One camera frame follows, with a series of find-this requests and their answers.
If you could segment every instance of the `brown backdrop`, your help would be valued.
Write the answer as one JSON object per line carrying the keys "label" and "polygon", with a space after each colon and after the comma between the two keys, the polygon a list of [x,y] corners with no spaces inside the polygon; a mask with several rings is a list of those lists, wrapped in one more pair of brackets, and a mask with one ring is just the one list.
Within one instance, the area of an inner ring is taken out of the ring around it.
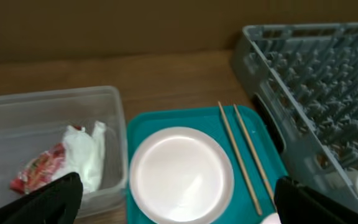
{"label": "brown backdrop", "polygon": [[0,0],[0,62],[221,49],[245,25],[344,21],[357,0]]}

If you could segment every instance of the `wooden table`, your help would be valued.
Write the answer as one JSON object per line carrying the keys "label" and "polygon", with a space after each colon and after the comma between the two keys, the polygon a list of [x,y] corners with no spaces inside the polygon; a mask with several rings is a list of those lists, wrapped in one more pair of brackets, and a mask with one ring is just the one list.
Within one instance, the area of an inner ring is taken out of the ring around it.
{"label": "wooden table", "polygon": [[[126,121],[146,111],[233,103],[253,108],[236,80],[232,52],[136,55],[0,65],[0,95],[112,85],[121,92]],[[77,220],[125,223],[125,206]]]}

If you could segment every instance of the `wooden chopstick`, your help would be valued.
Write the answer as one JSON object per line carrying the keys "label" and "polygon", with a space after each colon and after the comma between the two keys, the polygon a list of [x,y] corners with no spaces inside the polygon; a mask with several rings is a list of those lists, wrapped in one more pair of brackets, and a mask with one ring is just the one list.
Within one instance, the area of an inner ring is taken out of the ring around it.
{"label": "wooden chopstick", "polygon": [[229,134],[231,144],[233,145],[234,152],[235,152],[236,157],[237,157],[237,161],[238,161],[238,163],[240,165],[242,176],[244,177],[244,180],[246,181],[249,193],[251,195],[252,201],[254,202],[254,205],[255,205],[255,208],[256,208],[256,211],[257,211],[258,215],[262,215],[262,209],[260,207],[258,198],[256,197],[254,187],[252,186],[251,180],[249,179],[247,169],[246,169],[246,167],[244,165],[244,162],[242,161],[241,154],[240,154],[239,148],[237,147],[236,140],[234,139],[233,132],[231,131],[229,121],[227,120],[227,117],[226,117],[226,114],[225,114],[225,112],[223,110],[221,102],[218,101],[218,105],[219,105],[219,109],[221,110],[222,119],[223,119],[224,125],[226,127],[226,131]]}
{"label": "wooden chopstick", "polygon": [[274,204],[274,193],[273,193],[273,190],[272,190],[272,186],[269,183],[269,179],[267,178],[267,175],[266,175],[265,170],[264,170],[264,168],[262,166],[262,163],[259,160],[259,156],[256,153],[254,143],[252,142],[251,137],[249,136],[246,124],[242,120],[241,114],[240,114],[239,110],[237,109],[237,105],[233,105],[233,107],[234,107],[234,110],[236,111],[237,118],[238,118],[238,120],[240,122],[242,132],[243,132],[244,136],[247,139],[247,142],[248,142],[252,157],[254,158],[255,163],[256,163],[256,165],[258,167],[259,173],[262,176],[262,179],[264,180],[264,184],[265,184],[265,187],[267,189],[268,196],[270,197],[270,199],[271,199],[271,201],[273,203],[273,206],[275,206],[275,204]]}

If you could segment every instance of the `round plate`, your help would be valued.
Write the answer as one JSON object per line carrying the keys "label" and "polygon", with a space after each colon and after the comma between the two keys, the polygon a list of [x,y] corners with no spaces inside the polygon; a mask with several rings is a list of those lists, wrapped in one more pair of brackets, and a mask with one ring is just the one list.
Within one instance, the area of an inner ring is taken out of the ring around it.
{"label": "round plate", "polygon": [[211,223],[229,205],[234,176],[213,138],[176,127],[157,131],[140,144],[129,184],[137,206],[156,223]]}

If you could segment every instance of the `turquoise serving tray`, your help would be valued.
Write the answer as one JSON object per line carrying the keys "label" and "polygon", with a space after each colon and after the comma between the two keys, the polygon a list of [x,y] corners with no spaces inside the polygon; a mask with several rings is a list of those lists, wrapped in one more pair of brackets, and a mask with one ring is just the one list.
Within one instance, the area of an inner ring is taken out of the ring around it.
{"label": "turquoise serving tray", "polygon": [[[268,180],[274,189],[276,180],[283,175],[287,175],[280,156],[259,115],[245,106],[238,106],[238,108],[250,133]],[[129,123],[127,128],[128,158],[129,161],[131,161],[139,144],[145,138],[161,129],[183,126],[200,130],[211,136],[222,146],[232,163],[234,173],[233,197],[226,211],[214,223],[260,223],[267,215],[274,212],[274,208],[248,149],[246,139],[237,122],[234,108],[232,106],[225,106],[224,110],[252,185],[254,186],[255,193],[262,207],[262,216],[257,214],[254,204],[252,203],[218,107],[156,111],[138,115]],[[127,189],[127,221],[129,224],[153,223],[153,221],[149,220],[142,211],[139,210],[129,188]]]}

